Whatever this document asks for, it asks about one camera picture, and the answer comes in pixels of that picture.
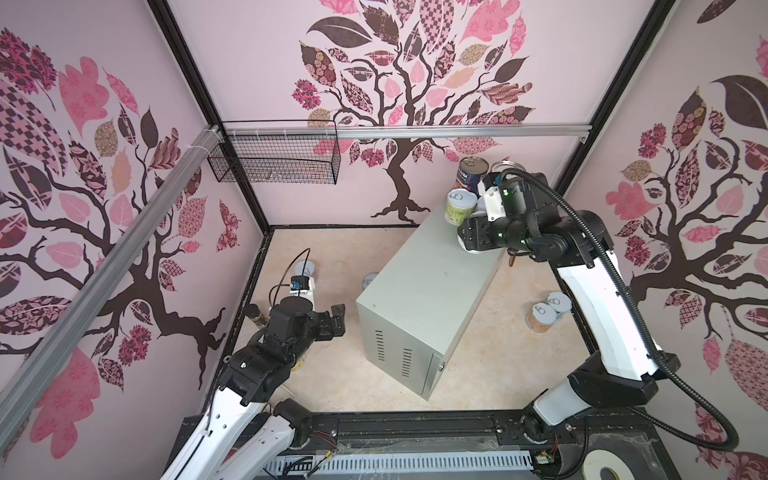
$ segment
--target black cable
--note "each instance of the black cable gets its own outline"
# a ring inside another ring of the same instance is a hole
[[[584,464],[584,460],[587,458],[587,453],[589,451],[589,428],[587,427],[587,419],[584,419],[584,448],[581,449],[581,455],[579,455],[578,461],[576,461],[576,464],[572,467],[570,467],[567,471],[558,473],[556,475],[544,475],[541,473],[538,473],[534,470],[534,475],[536,475],[539,478],[543,478],[544,480],[563,480],[564,478],[568,478],[572,476],[574,473],[578,472],[578,469],[581,468],[581,466]],[[560,458],[563,457],[563,449],[559,449],[560,452]]]
[[[634,299],[632,298],[632,295],[630,294],[629,289],[627,288],[626,285],[624,285],[624,281],[621,279],[621,275],[619,275],[619,272],[616,270],[616,267],[611,262],[611,259],[608,257],[608,254],[606,253],[602,244],[598,242],[598,239],[594,235],[594,232],[587,225],[584,219],[581,218],[576,213],[576,210],[574,210],[574,208],[558,192],[554,191],[551,187],[549,187],[546,183],[539,180],[534,175],[528,173],[525,170],[519,170],[517,168],[508,168],[504,170],[502,172],[502,178],[505,177],[506,174],[516,175],[526,180],[531,185],[538,188],[545,194],[547,194],[578,225],[578,229],[584,234],[584,237],[587,240],[589,240],[589,243],[591,243],[592,247],[597,251],[598,257],[603,263],[603,267],[606,269],[608,276],[611,278],[611,281],[613,281],[614,285],[616,286],[616,290],[621,296],[621,299],[624,301],[624,305],[627,306],[627,310],[629,310],[629,314],[632,317],[632,320],[634,321],[635,326],[637,327],[637,332],[640,333],[640,337],[643,340],[643,344],[645,345],[645,348],[648,351],[648,356],[650,357],[650,359],[653,360],[654,363],[656,363],[656,366],[658,367],[658,369],[669,380],[671,380],[672,383],[674,383],[677,386],[677,388],[679,388],[686,395],[691,397],[693,401],[701,405],[705,410],[707,410],[714,417],[715,420],[717,420],[723,426],[723,430],[725,430],[726,432],[726,439],[722,442],[709,442],[707,440],[698,439],[693,435],[689,435],[686,432],[682,432],[678,429],[675,429],[673,426],[668,425],[662,422],[661,420],[651,415],[648,415],[645,412],[642,412],[641,410],[638,410],[635,408],[629,408],[629,410],[642,416],[643,418],[653,423],[660,429],[666,430],[667,432],[671,433],[672,435],[675,435],[679,439],[685,440],[686,442],[693,443],[694,445],[698,445],[700,447],[704,447],[710,450],[732,452],[739,445],[739,433],[736,431],[736,428],[733,426],[730,420],[728,420],[728,418],[725,415],[723,415],[723,413],[720,412],[720,410],[717,409],[717,407],[712,405],[699,392],[697,392],[691,386],[685,383],[685,381],[683,381],[682,378],[677,376],[677,374],[673,372],[669,368],[669,366],[666,364],[666,359],[664,358],[664,355],[662,354],[662,352],[656,349],[656,344],[654,343],[654,339],[650,335],[650,332],[648,331],[648,326],[645,324],[645,321],[643,320],[643,316],[641,315],[640,310],[637,308],[637,304],[634,302]]]
[[[275,300],[270,302],[270,306],[275,306],[275,302],[277,302],[277,294],[280,293],[280,287],[282,285],[285,285],[285,283],[283,283],[283,280],[286,279],[286,275],[288,274],[288,270],[290,270],[290,267],[293,266],[293,263],[296,262],[305,252],[306,252],[306,259],[304,259],[304,268],[306,268],[306,262],[307,262],[307,260],[310,259],[310,250],[312,250],[312,249],[311,248],[305,248],[301,253],[296,255],[296,258],[294,258],[293,260],[290,261],[290,264],[288,265],[288,268],[286,268],[286,271],[283,273],[283,278],[281,278],[280,282],[278,282],[278,284],[275,285],[277,287],[277,291],[275,292]]]

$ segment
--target green label can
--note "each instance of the green label can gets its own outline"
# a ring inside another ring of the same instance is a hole
[[[475,211],[478,196],[469,190],[455,188],[448,193],[445,202],[445,221],[459,226]]]

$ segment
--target black frame edge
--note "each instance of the black frame edge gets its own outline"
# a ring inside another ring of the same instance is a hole
[[[592,129],[587,136],[587,140],[576,147],[576,151],[571,155],[571,159],[566,164],[563,174],[558,179],[558,184],[554,189],[560,195],[565,195],[565,191],[571,186],[571,183],[576,178],[581,165],[587,159],[595,141],[600,136],[600,132],[603,130],[603,127],[605,127],[608,118],[611,116],[616,104],[621,99],[621,95],[629,85],[630,80],[634,76],[634,72],[640,66],[640,63],[643,61],[650,46],[654,43],[658,32],[667,20],[667,16],[676,1],[677,0],[656,0],[650,8],[645,21],[632,42],[632,46],[630,46],[614,79],[611,81],[611,85],[605,92],[605,96],[603,96],[600,105],[598,105],[598,109],[590,122]]]
[[[163,32],[165,41],[168,43],[170,51],[174,54],[176,62],[181,69],[181,73],[184,74],[184,78],[187,80],[192,95],[197,101],[197,105],[200,107],[200,111],[203,112],[203,117],[208,124],[216,125],[220,129],[223,141],[221,148],[224,155],[230,161],[230,167],[234,172],[234,176],[237,179],[237,184],[240,186],[240,191],[245,197],[245,201],[250,208],[250,212],[256,223],[261,229],[261,233],[265,236],[270,231],[270,223],[266,219],[266,214],[262,210],[259,200],[256,197],[256,192],[253,191],[253,186],[247,180],[243,166],[237,159],[234,146],[227,136],[227,131],[224,129],[224,124],[219,116],[219,112],[216,110],[214,100],[208,92],[208,88],[205,86],[200,70],[192,58],[192,53],[187,42],[184,40],[184,36],[181,34],[176,18],[168,5],[167,0],[147,0],[152,14],[157,21],[157,25]]]

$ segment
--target ventilation slots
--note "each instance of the ventilation slots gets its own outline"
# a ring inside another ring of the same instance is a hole
[[[384,361],[384,332],[376,330],[376,353],[379,355],[379,361]]]
[[[411,356],[413,350],[402,349],[402,376],[411,376]]]

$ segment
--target gray metal box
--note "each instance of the gray metal box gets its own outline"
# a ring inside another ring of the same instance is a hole
[[[466,252],[444,214],[435,207],[357,297],[368,360],[426,400],[504,252]]]

